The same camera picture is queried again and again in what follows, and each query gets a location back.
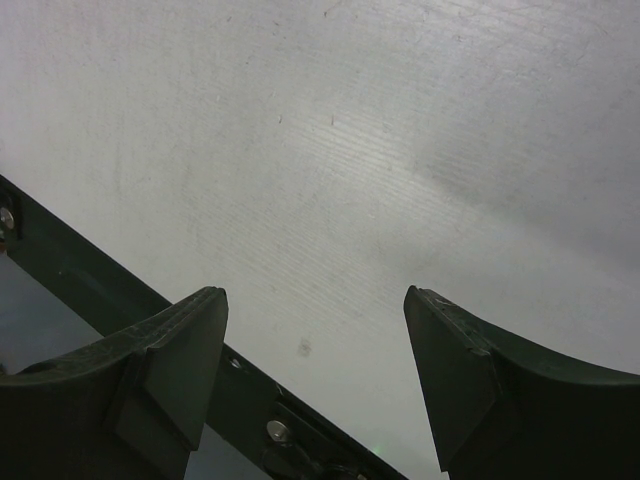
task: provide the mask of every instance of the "dark green metal frame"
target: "dark green metal frame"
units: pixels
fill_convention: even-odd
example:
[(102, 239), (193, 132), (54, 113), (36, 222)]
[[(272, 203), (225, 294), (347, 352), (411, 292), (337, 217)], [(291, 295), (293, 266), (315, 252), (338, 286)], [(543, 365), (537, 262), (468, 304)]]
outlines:
[[(155, 315), (170, 302), (104, 254), (26, 193), (0, 177), (0, 207), (10, 209), (15, 228), (3, 230), (7, 254), (29, 275), (102, 335), (110, 335)], [(403, 479), (372, 452), (296, 398), (225, 345), (207, 423), (251, 462), (266, 469), (276, 457), (294, 470), (335, 465), (351, 478)], [(302, 457), (280, 452), (266, 424), (281, 420), (292, 428)], [(276, 467), (269, 467), (270, 473)], [(305, 478), (287, 476), (280, 478)]]

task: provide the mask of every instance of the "bolt head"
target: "bolt head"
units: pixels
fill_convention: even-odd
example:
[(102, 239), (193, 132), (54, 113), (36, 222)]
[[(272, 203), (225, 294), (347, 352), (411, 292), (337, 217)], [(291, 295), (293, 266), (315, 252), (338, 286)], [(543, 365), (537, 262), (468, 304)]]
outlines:
[(13, 230), (16, 227), (16, 222), (13, 218), (13, 214), (6, 207), (0, 208), (0, 222), (2, 222), (4, 226), (9, 230)]
[(271, 440), (276, 443), (286, 443), (291, 440), (291, 431), (284, 423), (278, 420), (271, 420), (267, 423), (267, 433)]

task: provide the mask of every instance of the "screw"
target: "screw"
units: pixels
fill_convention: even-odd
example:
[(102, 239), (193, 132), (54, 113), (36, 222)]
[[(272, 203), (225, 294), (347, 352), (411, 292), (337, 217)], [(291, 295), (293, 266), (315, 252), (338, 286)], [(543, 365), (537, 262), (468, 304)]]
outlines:
[(291, 439), (291, 431), (284, 423), (271, 420), (267, 423), (267, 433), (276, 443), (286, 443)]
[(4, 223), (5, 227), (7, 227), (9, 230), (13, 230), (16, 226), (16, 221), (13, 218), (13, 214), (6, 207), (0, 208), (0, 222)]

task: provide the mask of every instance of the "dark spot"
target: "dark spot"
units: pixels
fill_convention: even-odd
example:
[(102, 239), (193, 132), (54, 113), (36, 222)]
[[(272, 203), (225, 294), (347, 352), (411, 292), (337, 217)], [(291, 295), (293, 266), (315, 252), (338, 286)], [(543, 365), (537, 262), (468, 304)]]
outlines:
[(300, 339), (300, 345), (298, 345), (298, 355), (307, 358), (311, 355), (311, 342), (306, 338)]

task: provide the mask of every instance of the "curved plastic part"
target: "curved plastic part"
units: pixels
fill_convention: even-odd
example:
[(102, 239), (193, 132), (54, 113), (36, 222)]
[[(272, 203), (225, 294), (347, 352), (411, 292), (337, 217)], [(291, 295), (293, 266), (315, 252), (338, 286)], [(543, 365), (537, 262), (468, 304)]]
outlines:
[(0, 376), (0, 478), (179, 480), (227, 324), (204, 288), (87, 347)]
[(411, 287), (404, 311), (452, 480), (640, 478), (640, 376), (592, 365)]

